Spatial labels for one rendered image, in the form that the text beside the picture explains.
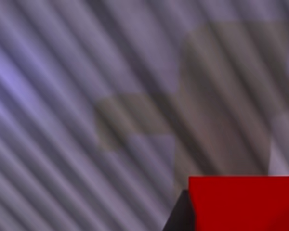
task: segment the red object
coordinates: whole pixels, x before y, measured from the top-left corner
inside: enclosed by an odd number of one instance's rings
[[[289,231],[289,177],[190,177],[197,231]]]

